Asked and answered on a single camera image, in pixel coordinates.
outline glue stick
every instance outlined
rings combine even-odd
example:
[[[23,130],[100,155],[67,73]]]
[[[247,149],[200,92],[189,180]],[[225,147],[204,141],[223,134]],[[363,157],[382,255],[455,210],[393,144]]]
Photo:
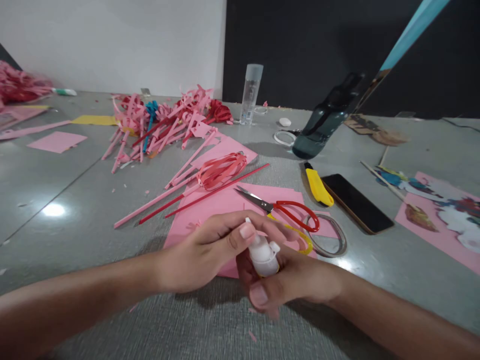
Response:
[[[245,218],[245,221],[252,223],[248,217]],[[253,267],[260,277],[269,277],[280,270],[279,262],[277,261],[277,253],[280,251],[280,246],[275,241],[269,243],[265,236],[256,233],[255,240],[250,244],[248,250],[250,251]]]
[[[58,95],[65,95],[65,96],[77,96],[77,92],[72,89],[59,89],[56,87],[52,87],[51,90]]]

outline phone case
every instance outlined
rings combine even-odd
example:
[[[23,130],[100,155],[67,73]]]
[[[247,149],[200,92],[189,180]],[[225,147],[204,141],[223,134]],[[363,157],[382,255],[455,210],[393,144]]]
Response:
[[[391,226],[389,226],[383,229],[382,231],[373,232],[362,220],[359,219],[357,215],[355,215],[355,213],[347,205],[345,205],[342,199],[339,198],[339,196],[335,192],[333,192],[332,189],[330,189],[326,183],[323,183],[323,184],[325,185],[327,191],[333,196],[335,201],[337,201],[346,210],[346,212],[349,213],[350,216],[361,226],[361,228],[365,230],[368,234],[377,235],[391,228]]]

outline red scissors handle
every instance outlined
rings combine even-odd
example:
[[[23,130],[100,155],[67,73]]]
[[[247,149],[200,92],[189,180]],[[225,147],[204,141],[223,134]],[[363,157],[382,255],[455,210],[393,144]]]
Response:
[[[282,205],[293,205],[293,206],[296,206],[296,207],[299,207],[303,210],[305,210],[308,215],[311,216],[311,218],[313,219],[313,222],[315,223],[315,227],[310,227],[308,224],[304,224],[301,220],[299,220],[297,217],[293,216],[290,211],[288,211],[286,208],[284,208]],[[299,203],[299,202],[296,202],[296,201],[288,201],[288,200],[279,200],[277,201],[276,203],[273,204],[273,208],[274,209],[277,209],[277,210],[280,210],[282,211],[285,215],[287,215],[290,219],[292,219],[294,222],[296,222],[296,224],[298,226],[300,226],[301,228],[304,228],[305,230],[307,230],[309,233],[316,233],[318,230],[320,230],[320,220],[319,218],[317,217],[317,215],[315,215],[315,213],[310,210],[308,207],[306,207],[305,205]]]

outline scissors blade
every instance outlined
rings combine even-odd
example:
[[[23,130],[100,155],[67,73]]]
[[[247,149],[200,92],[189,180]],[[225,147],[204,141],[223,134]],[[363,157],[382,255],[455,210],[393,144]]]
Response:
[[[266,201],[263,201],[261,198],[259,198],[258,196],[255,196],[253,194],[250,194],[248,192],[245,192],[246,190],[242,189],[242,190],[238,190],[238,189],[235,189],[237,193],[239,193],[240,195],[242,195],[244,198],[246,198],[248,201],[250,201],[251,203],[254,203],[255,205],[257,205],[258,207],[262,208],[263,210],[265,210],[268,214],[270,214],[272,212],[272,210],[274,209],[274,206],[269,203],[269,202],[266,202]]]

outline white wall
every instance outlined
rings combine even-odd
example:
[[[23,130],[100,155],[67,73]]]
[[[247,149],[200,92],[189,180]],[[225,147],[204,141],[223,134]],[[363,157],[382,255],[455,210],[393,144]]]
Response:
[[[226,0],[0,0],[0,43],[57,87],[222,97]]]

